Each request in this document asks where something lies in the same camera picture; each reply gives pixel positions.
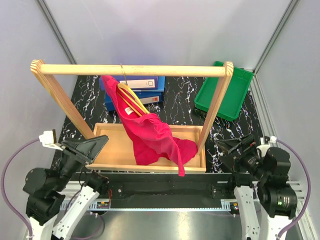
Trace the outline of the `red t shirt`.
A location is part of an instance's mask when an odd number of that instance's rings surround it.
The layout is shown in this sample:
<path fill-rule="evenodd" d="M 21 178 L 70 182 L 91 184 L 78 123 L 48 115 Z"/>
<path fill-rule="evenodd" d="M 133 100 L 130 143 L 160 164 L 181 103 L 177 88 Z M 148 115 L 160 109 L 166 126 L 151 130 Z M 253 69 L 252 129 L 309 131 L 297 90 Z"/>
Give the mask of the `red t shirt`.
<path fill-rule="evenodd" d="M 133 143 L 137 165 L 149 165 L 166 158 L 178 166 L 178 175 L 185 175 L 184 164 L 197 153 L 194 141 L 174 137 L 169 125 L 157 114 L 145 113 L 129 94 L 133 91 L 120 88 L 120 83 L 110 75 L 101 76 L 107 95 L 111 98 L 122 125 Z"/>

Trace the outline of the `yellow clothes hanger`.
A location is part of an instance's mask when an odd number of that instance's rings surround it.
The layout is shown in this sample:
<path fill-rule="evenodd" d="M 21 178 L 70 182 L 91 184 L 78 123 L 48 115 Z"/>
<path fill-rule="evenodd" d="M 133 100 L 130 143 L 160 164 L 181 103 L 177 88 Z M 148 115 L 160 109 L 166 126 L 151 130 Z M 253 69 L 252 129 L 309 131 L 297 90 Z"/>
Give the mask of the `yellow clothes hanger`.
<path fill-rule="evenodd" d="M 123 99 L 123 101 L 139 116 L 147 115 L 150 112 L 144 107 L 141 100 L 133 92 L 133 90 L 128 86 L 127 77 L 123 68 L 120 64 L 122 75 L 124 76 L 125 83 L 117 84 L 117 94 Z"/>

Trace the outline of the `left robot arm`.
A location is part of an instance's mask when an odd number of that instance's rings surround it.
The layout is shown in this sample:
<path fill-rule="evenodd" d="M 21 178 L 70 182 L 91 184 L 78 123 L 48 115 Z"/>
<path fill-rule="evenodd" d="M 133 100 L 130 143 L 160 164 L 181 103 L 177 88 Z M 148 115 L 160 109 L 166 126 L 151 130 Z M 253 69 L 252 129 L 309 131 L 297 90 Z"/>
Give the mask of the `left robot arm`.
<path fill-rule="evenodd" d="M 43 147 L 61 151 L 62 161 L 56 170 L 38 167 L 26 175 L 23 191 L 29 195 L 26 215 L 31 224 L 32 237 L 35 240 L 69 240 L 93 201 L 108 193 L 109 180 L 91 171 L 73 204 L 56 222 L 66 197 L 61 192 L 77 170 L 94 162 L 109 138 L 106 135 L 85 140 L 70 138 L 58 143 L 54 131 L 49 130 L 38 139 Z"/>

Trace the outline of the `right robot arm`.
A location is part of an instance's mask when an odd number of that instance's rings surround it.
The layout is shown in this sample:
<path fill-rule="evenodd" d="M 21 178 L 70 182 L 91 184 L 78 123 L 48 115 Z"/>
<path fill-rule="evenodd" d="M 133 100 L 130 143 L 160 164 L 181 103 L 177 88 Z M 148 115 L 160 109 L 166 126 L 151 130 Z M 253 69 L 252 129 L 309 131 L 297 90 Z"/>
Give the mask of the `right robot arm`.
<path fill-rule="evenodd" d="M 287 182 L 290 154 L 275 147 L 276 141 L 276 136 L 264 136 L 257 143 L 252 134 L 215 140 L 230 176 L 212 187 L 213 197 L 235 199 L 243 240 L 279 240 L 279 231 L 296 214 L 298 197 Z"/>

